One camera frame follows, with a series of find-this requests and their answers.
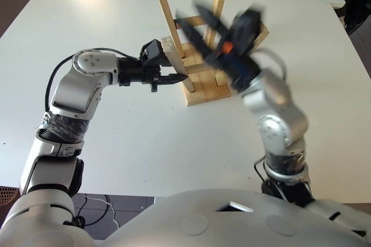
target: cable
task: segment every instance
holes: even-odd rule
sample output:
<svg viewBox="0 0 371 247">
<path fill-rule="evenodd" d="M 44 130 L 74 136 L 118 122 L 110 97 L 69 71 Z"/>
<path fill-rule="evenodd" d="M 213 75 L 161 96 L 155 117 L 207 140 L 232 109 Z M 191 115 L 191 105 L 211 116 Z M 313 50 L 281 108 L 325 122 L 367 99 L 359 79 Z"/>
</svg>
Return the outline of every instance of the cable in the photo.
<svg viewBox="0 0 371 247">
<path fill-rule="evenodd" d="M 86 200 L 88 200 L 88 198 L 90 198 L 90 197 L 88 197 L 86 194 L 84 194 L 83 196 L 85 197 Z M 102 220 L 103 217 L 107 214 L 107 212 L 108 212 L 108 208 L 109 208 L 109 206 L 106 205 L 106 209 L 104 210 L 102 216 L 100 216 L 97 220 L 95 220 L 95 221 L 92 222 L 92 223 L 85 224 L 85 227 L 86 227 L 86 226 L 92 226 L 92 225 L 98 223 L 100 220 Z"/>
<path fill-rule="evenodd" d="M 268 48 L 258 48 L 256 50 L 254 50 L 254 53 L 259 53 L 259 52 L 266 54 L 274 62 L 277 63 L 277 65 L 281 68 L 281 71 L 282 71 L 282 79 L 285 81 L 287 79 L 287 76 L 288 76 L 288 71 L 287 71 L 286 64 L 285 64 L 284 60 Z"/>
<path fill-rule="evenodd" d="M 83 205 L 80 207 L 79 212 L 77 213 L 77 216 L 80 216 L 81 210 L 83 209 L 83 207 L 86 205 L 87 202 L 88 202 L 88 198 L 85 197 L 85 202 L 84 202 Z"/>
<path fill-rule="evenodd" d="M 119 54 L 123 57 L 126 57 L 128 59 L 133 59 L 133 60 L 139 60 L 137 57 L 132 57 L 132 56 L 129 56 L 127 54 L 124 54 L 120 51 L 117 51 L 115 49 L 111 49 L 111 48 L 93 48 L 93 50 L 98 50 L 98 51 L 109 51 L 109 52 L 113 52 L 113 53 L 116 53 L 116 54 Z M 53 84 L 53 80 L 54 80 L 54 77 L 56 76 L 59 68 L 61 68 L 61 66 L 63 64 L 65 64 L 66 62 L 68 62 L 69 60 L 72 59 L 74 55 L 71 55 L 69 57 L 66 57 L 64 60 L 62 60 L 53 70 L 52 74 L 50 75 L 49 77 L 49 82 L 48 82 L 48 85 L 46 86 L 46 91 L 45 91 L 45 100 L 44 100 L 44 105 L 45 105 L 45 112 L 48 112 L 49 111 L 49 96 L 50 96 L 50 89 L 52 88 L 52 84 Z"/>
<path fill-rule="evenodd" d="M 91 198 L 91 197 L 88 197 L 86 194 L 84 194 L 84 196 L 85 196 L 85 198 L 87 198 L 87 199 L 92 199 L 92 200 L 94 200 L 94 201 L 101 201 L 101 202 L 104 202 L 104 203 L 107 205 L 107 206 L 106 206 L 106 210 L 104 211 L 103 215 L 102 215 L 98 220 L 94 221 L 93 223 L 86 224 L 85 227 L 86 227 L 86 226 L 94 225 L 94 224 L 96 224 L 98 221 L 100 221 L 100 220 L 101 220 L 101 219 L 106 215 L 106 213 L 107 213 L 107 211 L 108 211 L 108 205 L 109 205 L 109 206 L 111 207 L 111 209 L 112 209 L 112 213 L 113 213 L 112 220 L 113 220 L 113 222 L 116 224 L 117 229 L 120 228 L 119 223 L 115 220 L 116 211 L 115 211 L 114 207 L 111 205 L 111 203 L 109 203 L 109 200 L 108 200 L 108 196 L 107 196 L 107 195 L 104 195 L 104 196 L 106 197 L 106 200 L 107 200 L 107 201 L 104 201 L 104 200 L 102 200 L 102 199 Z"/>
<path fill-rule="evenodd" d="M 93 50 L 98 50 L 98 51 L 109 51 L 109 52 L 113 52 L 113 53 L 116 53 L 116 54 L 119 54 L 123 57 L 127 57 L 128 59 L 132 59 L 132 60 L 139 60 L 137 57 L 132 57 L 132 56 L 129 56 L 127 54 L 124 54 L 120 51 L 117 51 L 115 49 L 111 49 L 111 48 L 93 48 Z"/>
<path fill-rule="evenodd" d="M 49 78 L 49 82 L 48 82 L 48 85 L 46 86 L 46 92 L 45 92 L 45 111 L 48 112 L 49 111 L 49 94 L 50 94 L 50 89 L 52 87 L 52 83 L 53 83 L 53 80 L 54 80 L 54 77 L 55 75 L 57 74 L 59 68 L 65 64 L 66 62 L 68 62 L 71 58 L 73 57 L 73 55 L 69 56 L 69 57 L 66 57 L 64 60 L 62 60 L 57 66 L 56 68 L 54 68 L 52 74 L 50 75 L 50 78 Z"/>
<path fill-rule="evenodd" d="M 259 173 L 259 171 L 257 170 L 257 165 L 259 164 L 259 163 L 261 163 L 263 160 L 265 159 L 265 156 L 263 156 L 263 157 L 261 157 L 258 161 L 256 161 L 255 163 L 254 163 L 254 170 L 255 170 L 255 172 L 257 173 L 257 175 L 260 177 L 260 179 L 264 182 L 264 178 L 261 176 L 261 174 Z"/>
</svg>

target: black cord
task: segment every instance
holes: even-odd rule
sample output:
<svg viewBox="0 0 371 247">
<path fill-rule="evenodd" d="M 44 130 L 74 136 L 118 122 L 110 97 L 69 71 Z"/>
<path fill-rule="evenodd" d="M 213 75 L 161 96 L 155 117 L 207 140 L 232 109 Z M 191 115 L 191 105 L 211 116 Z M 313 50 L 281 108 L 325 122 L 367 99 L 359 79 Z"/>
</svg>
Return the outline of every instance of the black cord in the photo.
<svg viewBox="0 0 371 247">
<path fill-rule="evenodd" d="M 107 195 L 104 195 L 104 196 L 105 196 L 105 198 L 106 198 L 106 201 L 107 201 L 107 202 L 110 202 L 110 199 L 108 198 L 108 196 L 107 196 Z M 110 206 L 109 206 L 108 204 L 106 204 L 106 209 L 105 209 L 104 213 L 102 214 L 102 216 L 100 216 L 97 220 L 95 220 L 95 221 L 92 222 L 92 223 L 85 224 L 85 227 L 92 226 L 92 225 L 98 223 L 100 220 L 102 220 L 102 218 L 107 214 L 107 212 L 108 212 L 108 208 L 109 208 L 109 207 L 110 207 Z"/>
<path fill-rule="evenodd" d="M 113 53 L 116 53 L 116 54 L 119 54 L 123 57 L 127 57 L 128 59 L 133 59 L 133 60 L 138 60 L 137 57 L 132 57 L 132 56 L 129 56 L 127 54 L 124 54 L 120 51 L 117 51 L 115 49 L 111 49 L 111 48 L 93 48 L 93 50 L 98 50 L 98 51 L 109 51 L 109 52 L 113 52 Z M 50 96 L 50 89 L 52 88 L 52 84 L 53 84 L 53 80 L 54 80 L 54 77 L 56 76 L 59 68 L 61 68 L 61 66 L 63 64 L 65 64 L 66 62 L 68 62 L 69 60 L 72 59 L 74 55 L 71 55 L 69 57 L 66 57 L 64 60 L 62 60 L 53 70 L 52 74 L 50 75 L 50 78 L 49 78 L 49 82 L 48 82 L 48 85 L 46 86 L 46 91 L 45 91 L 45 112 L 48 112 L 49 111 L 49 96 Z"/>
<path fill-rule="evenodd" d="M 45 92 L 45 111 L 48 112 L 49 111 L 49 94 L 50 94 L 50 89 L 52 87 L 52 83 L 53 83 L 53 80 L 54 80 L 54 77 L 55 75 L 57 74 L 59 68 L 65 64 L 66 62 L 68 62 L 71 58 L 73 57 L 73 55 L 69 56 L 69 57 L 66 57 L 64 60 L 62 60 L 57 66 L 56 68 L 54 68 L 50 78 L 49 78 L 49 82 L 48 82 L 48 85 L 46 86 L 46 92 Z"/>
<path fill-rule="evenodd" d="M 132 60 L 139 60 L 137 57 L 132 57 L 132 56 L 129 56 L 127 54 L 124 54 L 120 51 L 117 51 L 115 49 L 111 49 L 111 48 L 93 48 L 93 50 L 98 50 L 98 51 L 109 51 L 109 52 L 113 52 L 113 53 L 116 53 L 116 54 L 119 54 L 123 57 L 127 57 L 128 59 L 132 59 Z"/>
<path fill-rule="evenodd" d="M 257 170 L 257 165 L 261 162 L 261 161 L 263 161 L 265 159 L 265 156 L 263 156 L 263 157 L 261 157 L 258 161 L 256 161 L 255 163 L 254 163 L 254 170 L 255 170 L 255 172 L 257 173 L 257 175 L 260 177 L 260 179 L 264 182 L 264 178 L 261 176 L 261 174 L 259 173 L 259 171 Z"/>
<path fill-rule="evenodd" d="M 77 216 L 80 216 L 80 213 L 81 213 L 81 210 L 83 209 L 83 207 L 86 205 L 86 203 L 88 202 L 88 198 L 84 195 L 84 198 L 85 198 L 85 202 L 83 203 L 83 205 L 80 207 L 79 209 L 79 212 L 77 213 Z"/>
</svg>

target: black cable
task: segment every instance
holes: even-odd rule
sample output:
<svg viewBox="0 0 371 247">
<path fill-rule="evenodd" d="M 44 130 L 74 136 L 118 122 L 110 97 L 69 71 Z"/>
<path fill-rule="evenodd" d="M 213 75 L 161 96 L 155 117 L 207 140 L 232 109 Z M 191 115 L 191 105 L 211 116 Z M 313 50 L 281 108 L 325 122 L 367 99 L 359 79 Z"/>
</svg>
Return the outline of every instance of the black cable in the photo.
<svg viewBox="0 0 371 247">
<path fill-rule="evenodd" d="M 272 61 L 274 61 L 280 67 L 282 71 L 282 80 L 285 81 L 288 77 L 288 69 L 286 67 L 285 61 L 280 56 L 278 56 L 275 52 L 273 52 L 271 49 L 258 48 L 254 50 L 254 53 L 259 53 L 259 52 L 266 54 L 268 57 L 272 59 Z"/>
<path fill-rule="evenodd" d="M 117 51 L 117 50 L 111 49 L 111 48 L 93 48 L 93 50 L 114 52 L 114 53 L 119 54 L 119 55 L 121 55 L 123 57 L 127 57 L 128 59 L 139 60 L 137 57 L 129 56 L 127 54 L 124 54 L 124 53 L 122 53 L 120 51 Z"/>
<path fill-rule="evenodd" d="M 98 50 L 98 51 L 109 51 L 109 52 L 113 52 L 113 53 L 116 53 L 116 54 L 119 54 L 123 57 L 127 57 L 128 59 L 133 59 L 133 60 L 138 60 L 137 57 L 132 57 L 132 56 L 129 56 L 127 54 L 124 54 L 120 51 L 117 51 L 115 49 L 111 49 L 111 48 L 93 48 L 93 50 Z M 49 111 L 49 96 L 50 96 L 50 89 L 52 88 L 52 84 L 53 84 L 53 80 L 54 80 L 54 77 L 56 76 L 59 68 L 61 68 L 61 66 L 63 64 L 65 64 L 66 62 L 68 62 L 69 60 L 72 59 L 74 55 L 71 55 L 69 57 L 66 57 L 64 60 L 62 60 L 53 70 L 52 74 L 50 75 L 50 78 L 49 78 L 49 82 L 48 82 L 48 85 L 46 86 L 46 91 L 45 91 L 45 112 L 48 112 Z"/>
<path fill-rule="evenodd" d="M 106 198 L 106 201 L 107 201 L 107 202 L 110 202 L 110 200 L 108 199 L 108 196 L 107 196 L 107 195 L 104 195 L 104 196 L 105 196 L 105 198 Z M 92 223 L 85 224 L 85 227 L 87 227 L 87 226 L 92 226 L 92 225 L 98 223 L 100 220 L 102 220 L 102 218 L 107 214 L 107 212 L 108 212 L 108 208 L 109 208 L 109 207 L 110 207 L 110 206 L 109 206 L 108 204 L 106 204 L 106 209 L 105 209 L 104 213 L 102 214 L 102 216 L 100 216 L 97 220 L 95 220 L 95 221 L 92 222 Z"/>
<path fill-rule="evenodd" d="M 46 86 L 46 92 L 45 92 L 45 111 L 48 112 L 49 111 L 49 94 L 50 94 L 50 89 L 52 87 L 52 83 L 53 83 L 53 80 L 54 80 L 54 77 L 55 75 L 57 74 L 59 68 L 65 64 L 66 62 L 68 62 L 71 58 L 73 57 L 73 55 L 69 56 L 69 57 L 66 57 L 64 60 L 62 60 L 57 66 L 56 68 L 54 68 L 52 74 L 50 75 L 50 78 L 49 78 L 49 82 L 48 82 L 48 85 Z"/>
<path fill-rule="evenodd" d="M 259 171 L 257 170 L 257 164 L 259 164 L 261 161 L 263 161 L 265 159 L 265 156 L 261 157 L 258 161 L 256 161 L 254 163 L 254 170 L 255 172 L 257 173 L 257 175 L 260 177 L 260 179 L 264 182 L 264 178 L 261 176 L 261 174 L 259 173 Z"/>
<path fill-rule="evenodd" d="M 88 198 L 84 195 L 84 198 L 85 198 L 85 202 L 83 203 L 83 205 L 80 207 L 79 209 L 79 212 L 77 213 L 77 216 L 80 216 L 80 213 L 81 213 L 81 210 L 83 209 L 83 207 L 86 205 L 86 203 L 88 202 Z"/>
</svg>

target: robotic arm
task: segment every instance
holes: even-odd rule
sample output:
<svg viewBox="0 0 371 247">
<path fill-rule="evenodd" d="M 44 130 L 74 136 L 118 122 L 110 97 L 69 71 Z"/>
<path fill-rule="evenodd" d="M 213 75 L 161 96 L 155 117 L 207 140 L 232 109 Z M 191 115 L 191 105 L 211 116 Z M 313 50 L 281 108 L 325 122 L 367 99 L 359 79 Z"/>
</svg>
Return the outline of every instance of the robotic arm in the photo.
<svg viewBox="0 0 371 247">
<path fill-rule="evenodd" d="M 20 181 L 21 194 L 48 184 L 48 188 L 62 188 L 74 195 L 79 189 L 83 169 L 83 162 L 77 156 L 103 89 L 109 85 L 129 86 L 131 82 L 141 82 L 150 84 L 151 91 L 156 92 L 158 85 L 180 82 L 187 77 L 181 74 L 162 76 L 160 66 L 171 65 L 157 40 L 143 46 L 139 59 L 117 58 L 98 50 L 76 53 L 70 72 L 58 84 L 50 110 L 45 112 L 36 132 Z M 35 170 L 44 161 L 47 165 Z"/>
<path fill-rule="evenodd" d="M 264 180 L 258 173 L 263 181 L 262 193 L 305 208 L 366 237 L 366 231 L 371 228 L 369 215 L 335 201 L 317 201 L 312 196 L 305 163 L 304 134 L 308 121 L 291 98 L 286 72 L 280 78 L 269 68 L 261 69 L 249 56 L 260 33 L 260 12 L 246 10 L 228 29 L 210 10 L 198 4 L 195 7 L 204 22 L 220 34 L 215 49 L 203 42 L 186 19 L 177 15 L 177 21 L 204 61 L 228 75 L 231 86 L 257 121 L 265 149 L 264 158 L 257 163 L 264 161 L 268 177 Z"/>
</svg>

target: wooden base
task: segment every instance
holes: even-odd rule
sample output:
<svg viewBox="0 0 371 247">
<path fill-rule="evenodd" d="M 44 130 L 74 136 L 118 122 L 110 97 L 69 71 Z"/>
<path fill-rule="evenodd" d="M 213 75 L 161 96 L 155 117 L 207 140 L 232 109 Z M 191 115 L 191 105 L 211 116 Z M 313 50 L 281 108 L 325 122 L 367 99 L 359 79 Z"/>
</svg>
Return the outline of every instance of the wooden base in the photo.
<svg viewBox="0 0 371 247">
<path fill-rule="evenodd" d="M 195 89 L 194 92 L 189 92 L 184 84 L 182 85 L 187 106 L 230 97 L 231 90 L 229 86 L 217 86 L 215 70 L 205 65 L 201 55 L 191 44 L 184 43 L 182 44 L 182 48 L 185 54 L 185 58 L 182 61 Z"/>
<path fill-rule="evenodd" d="M 189 92 L 182 84 L 187 106 L 206 103 L 231 96 L 231 90 L 228 85 L 217 86 L 214 70 L 193 73 L 190 74 L 189 77 L 191 78 L 195 91 Z"/>
</svg>

